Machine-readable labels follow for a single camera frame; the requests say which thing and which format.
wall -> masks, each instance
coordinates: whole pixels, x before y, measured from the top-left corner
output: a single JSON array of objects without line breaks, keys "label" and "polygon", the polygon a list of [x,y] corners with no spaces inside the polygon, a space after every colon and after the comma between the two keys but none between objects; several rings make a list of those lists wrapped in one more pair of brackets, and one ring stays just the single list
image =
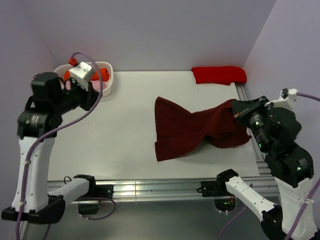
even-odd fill
[{"label": "wall", "polygon": [[[320,1],[277,0],[245,65],[250,99],[278,99],[282,88],[320,96]],[[320,102],[298,98],[296,117],[302,124],[297,142],[313,157],[320,177]],[[320,191],[314,198],[320,226]]]},{"label": "wall", "polygon": [[74,51],[115,70],[242,67],[276,0],[21,1],[56,67]]},{"label": "wall", "polygon": [[[53,68],[53,59],[20,2],[0,7],[0,210],[11,205],[18,182],[19,138],[17,119],[31,95],[33,76]],[[0,220],[1,239],[9,239],[15,224]]]}]

folded cloth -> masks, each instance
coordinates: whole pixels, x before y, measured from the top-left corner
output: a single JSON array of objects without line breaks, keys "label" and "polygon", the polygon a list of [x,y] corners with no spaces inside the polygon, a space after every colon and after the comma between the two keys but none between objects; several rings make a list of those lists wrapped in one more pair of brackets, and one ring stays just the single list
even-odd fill
[{"label": "folded cloth", "polygon": [[198,66],[191,68],[196,84],[245,84],[245,71],[237,66]]},{"label": "folded cloth", "polygon": [[191,113],[162,97],[155,101],[155,154],[157,161],[181,157],[204,139],[217,148],[243,145],[251,136],[233,117],[230,99],[221,105]]},{"label": "folded cloth", "polygon": [[[110,76],[108,70],[107,70],[106,68],[100,68],[100,72],[101,72],[102,80],[103,80],[104,82],[107,82],[107,81],[109,80],[109,76]],[[63,76],[63,81],[65,82],[65,81],[67,81],[69,78],[70,78],[70,73],[69,73],[69,71],[66,71],[66,72],[64,73],[64,76]],[[91,77],[90,81],[98,81],[98,80],[99,80],[98,73],[95,72],[95,73],[93,74],[93,76]]]}]

plastic laundry basket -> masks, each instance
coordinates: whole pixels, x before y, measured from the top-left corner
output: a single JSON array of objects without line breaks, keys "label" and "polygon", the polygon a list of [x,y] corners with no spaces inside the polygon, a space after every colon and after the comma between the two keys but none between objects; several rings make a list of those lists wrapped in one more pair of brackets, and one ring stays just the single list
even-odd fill
[{"label": "plastic laundry basket", "polygon": [[[106,61],[96,61],[95,62],[99,69],[107,69],[109,73],[109,80],[106,82],[103,82],[103,91],[102,91],[102,97],[106,97],[111,93],[112,83],[114,81],[114,70],[110,63]],[[72,66],[70,64],[65,64],[58,66],[53,72],[59,75],[60,78],[64,79],[64,75],[66,71],[70,70]]]}]

